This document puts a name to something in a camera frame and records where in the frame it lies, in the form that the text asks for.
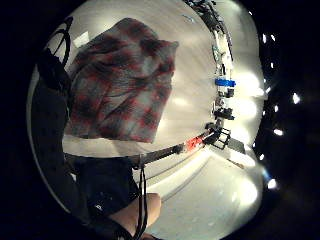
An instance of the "black fabric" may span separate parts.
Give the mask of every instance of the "black fabric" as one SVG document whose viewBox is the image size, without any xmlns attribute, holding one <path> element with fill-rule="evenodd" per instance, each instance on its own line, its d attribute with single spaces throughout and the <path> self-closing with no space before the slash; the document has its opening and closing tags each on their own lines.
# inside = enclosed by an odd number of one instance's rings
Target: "black fabric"
<svg viewBox="0 0 320 240">
<path fill-rule="evenodd" d="M 109 216 L 138 197 L 128 158 L 77 157 L 74 168 L 77 182 L 85 192 L 88 205 Z"/>
</svg>

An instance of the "person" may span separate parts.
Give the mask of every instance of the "person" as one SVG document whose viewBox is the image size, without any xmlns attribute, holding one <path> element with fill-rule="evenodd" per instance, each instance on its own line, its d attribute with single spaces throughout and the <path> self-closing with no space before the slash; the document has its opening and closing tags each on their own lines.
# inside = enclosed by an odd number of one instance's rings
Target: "person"
<svg viewBox="0 0 320 240">
<path fill-rule="evenodd" d="M 120 224 L 133 237 L 138 226 L 139 198 L 130 158 L 93 158 L 69 154 L 65 156 L 72 169 L 70 172 L 76 175 L 76 182 L 85 193 L 91 217 L 100 215 L 109 218 Z M 146 227 L 149 227 L 159 218 L 162 204 L 158 193 L 147 193 L 146 200 Z M 158 238 L 143 233 L 141 239 Z"/>
</svg>

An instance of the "black strap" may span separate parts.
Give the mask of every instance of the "black strap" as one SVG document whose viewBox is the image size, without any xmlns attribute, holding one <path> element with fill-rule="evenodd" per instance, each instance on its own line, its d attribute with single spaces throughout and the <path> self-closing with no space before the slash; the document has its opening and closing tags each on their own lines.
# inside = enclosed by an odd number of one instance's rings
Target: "black strap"
<svg viewBox="0 0 320 240">
<path fill-rule="evenodd" d="M 144 205 L 144 219 L 142 223 L 142 200 Z M 136 233 L 133 236 L 134 240 L 139 240 L 146 230 L 148 222 L 148 205 L 147 205 L 147 184 L 146 184 L 146 176 L 144 172 L 144 165 L 141 166 L 140 171 L 140 182 L 139 182 L 139 219 L 138 219 L 138 226 L 136 228 Z"/>
</svg>

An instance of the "blue object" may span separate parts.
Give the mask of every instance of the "blue object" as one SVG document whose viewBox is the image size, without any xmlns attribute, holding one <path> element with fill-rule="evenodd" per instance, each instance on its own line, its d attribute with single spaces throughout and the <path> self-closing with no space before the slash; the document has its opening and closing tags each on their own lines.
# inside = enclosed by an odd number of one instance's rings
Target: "blue object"
<svg viewBox="0 0 320 240">
<path fill-rule="evenodd" d="M 223 87 L 235 87 L 236 86 L 235 81 L 227 80 L 227 79 L 223 79 L 223 78 L 216 78 L 215 84 L 218 86 L 223 86 Z"/>
</svg>

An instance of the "plaid shirt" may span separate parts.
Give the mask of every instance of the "plaid shirt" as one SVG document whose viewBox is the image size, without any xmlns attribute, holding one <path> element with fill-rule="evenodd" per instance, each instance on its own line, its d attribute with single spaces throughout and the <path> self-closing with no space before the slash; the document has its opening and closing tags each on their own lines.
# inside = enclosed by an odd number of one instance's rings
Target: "plaid shirt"
<svg viewBox="0 0 320 240">
<path fill-rule="evenodd" d="M 72 112 L 65 133 L 153 142 L 171 92 L 178 42 L 125 18 L 101 33 L 69 68 Z"/>
</svg>

